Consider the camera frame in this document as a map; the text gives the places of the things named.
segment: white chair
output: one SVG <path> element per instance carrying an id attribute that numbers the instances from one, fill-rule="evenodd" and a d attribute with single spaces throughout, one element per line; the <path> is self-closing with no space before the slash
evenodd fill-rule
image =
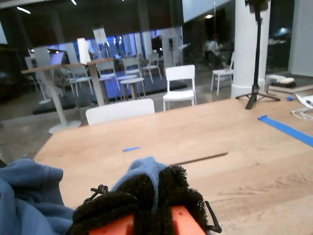
<path id="1" fill-rule="evenodd" d="M 233 64 L 234 64 L 234 53 L 231 56 L 231 63 L 229 66 L 229 70 L 224 69 L 224 70 L 213 70 L 212 71 L 211 91 L 213 91 L 213 83 L 214 83 L 216 76 L 217 76 L 217 92 L 216 92 L 217 95 L 219 95 L 219 91 L 220 91 L 221 76 L 228 76 L 228 78 L 226 78 L 223 81 L 230 79 L 230 81 L 232 82 L 232 75 L 234 74 L 234 70 L 232 69 Z"/>
<path id="2" fill-rule="evenodd" d="M 77 84 L 79 84 L 80 87 L 81 87 L 81 84 L 85 83 L 85 82 L 89 83 L 90 92 L 91 92 L 91 94 L 93 94 L 92 86 L 91 86 L 91 82 L 90 82 L 91 81 L 91 77 L 88 76 L 85 66 L 83 66 L 83 65 L 74 66 L 74 67 L 70 67 L 69 70 L 70 70 L 70 73 L 73 76 L 73 78 L 69 79 L 69 82 L 70 82 L 71 86 L 75 85 L 77 97 L 78 97 Z"/>
<path id="3" fill-rule="evenodd" d="M 176 80 L 192 80 L 192 90 L 187 91 L 170 91 L 170 81 Z M 176 66 L 166 69 L 166 80 L 167 80 L 167 94 L 163 96 L 163 110 L 166 110 L 165 102 L 170 101 L 184 101 L 191 100 L 191 104 L 194 106 L 197 104 L 196 88 L 195 88 L 195 66 L 184 65 Z"/>
<path id="4" fill-rule="evenodd" d="M 149 56 L 149 64 L 147 66 L 141 68 L 141 69 L 149 71 L 150 79 L 151 79 L 152 83 L 153 83 L 153 79 L 152 79 L 152 75 L 151 75 L 151 70 L 157 70 L 158 74 L 160 74 L 160 78 L 162 80 L 161 71 L 160 71 L 160 68 L 158 66 L 158 54 L 150 55 Z"/>
<path id="5" fill-rule="evenodd" d="M 124 68 L 125 68 L 124 70 L 125 70 L 126 76 L 139 73 L 140 77 L 142 77 L 141 72 L 140 72 L 140 65 L 139 65 L 139 58 L 138 57 L 124 58 L 124 59 L 122 59 L 122 61 L 124 64 Z"/>
<path id="6" fill-rule="evenodd" d="M 100 74 L 100 81 L 108 80 L 111 83 L 111 79 L 115 77 L 115 80 L 116 80 L 117 86 L 118 86 L 118 90 L 120 91 L 120 87 L 119 87 L 119 84 L 117 81 L 117 76 L 115 73 L 114 61 L 107 61 L 107 62 L 98 63 L 97 69 L 98 69 L 99 74 Z M 107 70 L 111 70 L 113 72 L 101 74 L 101 71 L 107 71 Z"/>
<path id="7" fill-rule="evenodd" d="M 154 113 L 155 105 L 153 100 L 138 99 L 88 109 L 86 111 L 86 117 L 88 125 L 96 125 L 103 122 L 134 118 Z"/>

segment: wooden table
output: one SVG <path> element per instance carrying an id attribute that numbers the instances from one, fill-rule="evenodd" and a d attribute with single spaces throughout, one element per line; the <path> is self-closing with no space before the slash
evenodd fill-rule
<path id="1" fill-rule="evenodd" d="M 313 149 L 258 121 L 269 117 L 313 135 L 312 122 L 290 114 L 293 102 L 225 100 L 155 115 L 84 126 L 52 136 L 35 160 L 64 170 L 65 205 L 77 207 L 91 187 L 112 187 L 137 158 L 186 164 L 188 181 L 211 206 L 223 234 L 311 235 Z M 126 147 L 140 150 L 123 152 Z"/>

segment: book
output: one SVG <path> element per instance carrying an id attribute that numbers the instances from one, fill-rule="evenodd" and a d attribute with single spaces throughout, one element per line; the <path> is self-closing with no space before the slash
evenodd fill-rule
<path id="1" fill-rule="evenodd" d="M 306 85 L 306 86 L 301 86 L 301 87 L 294 87 L 294 88 L 287 88 L 287 87 L 276 87 L 276 86 L 268 86 L 268 90 L 271 91 L 278 91 L 278 92 L 286 92 L 286 93 L 298 93 L 298 92 L 303 92 L 306 90 L 311 90 L 313 89 L 313 84 Z"/>

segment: black clip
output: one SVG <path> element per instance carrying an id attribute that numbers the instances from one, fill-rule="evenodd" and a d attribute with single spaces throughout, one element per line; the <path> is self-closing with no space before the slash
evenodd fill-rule
<path id="1" fill-rule="evenodd" d="M 91 197 L 84 201 L 84 204 L 93 200 L 98 194 L 105 194 L 108 192 L 108 186 L 99 185 L 98 188 L 91 188 L 90 191 L 95 192 Z"/>
<path id="2" fill-rule="evenodd" d="M 209 212 L 211 214 L 211 217 L 212 217 L 213 223 L 214 223 L 214 226 L 213 225 L 209 225 L 207 228 L 208 228 L 208 230 L 211 230 L 211 231 L 214 231 L 214 232 L 220 234 L 222 232 L 222 228 L 220 227 L 219 222 L 217 221 L 217 218 L 216 218 L 216 216 L 215 216 L 215 214 L 214 214 L 214 212 L 213 212 L 209 202 L 205 201 L 205 204 L 206 204 L 207 208 L 209 209 Z"/>

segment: blue painter's tape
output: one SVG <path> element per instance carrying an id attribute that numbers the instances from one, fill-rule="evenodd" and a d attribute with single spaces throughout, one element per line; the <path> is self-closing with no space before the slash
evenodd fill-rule
<path id="1" fill-rule="evenodd" d="M 140 147 L 124 148 L 123 152 L 129 152 L 129 151 L 136 150 L 136 149 L 141 149 L 141 148 Z"/>
<path id="2" fill-rule="evenodd" d="M 304 134 L 296 129 L 293 129 L 290 126 L 287 126 L 285 124 L 282 124 L 278 121 L 275 121 L 273 119 L 270 119 L 267 115 L 264 116 L 260 116 L 258 117 L 258 119 L 284 133 L 286 133 L 287 135 L 290 135 L 294 138 L 296 138 L 297 140 L 302 141 L 303 143 L 306 143 L 307 145 L 313 147 L 313 137 L 309 136 L 307 134 Z"/>

